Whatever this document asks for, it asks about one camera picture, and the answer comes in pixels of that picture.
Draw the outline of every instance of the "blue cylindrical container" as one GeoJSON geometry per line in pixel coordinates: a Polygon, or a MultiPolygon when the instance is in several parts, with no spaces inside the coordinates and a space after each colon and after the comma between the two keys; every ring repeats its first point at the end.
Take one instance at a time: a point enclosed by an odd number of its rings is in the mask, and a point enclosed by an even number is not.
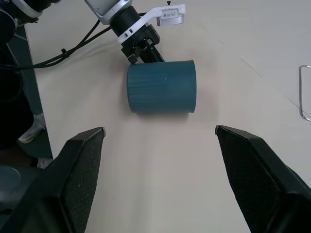
{"type": "Polygon", "coordinates": [[[131,65],[126,89],[133,113],[193,113],[196,106],[194,62],[131,65]]]}

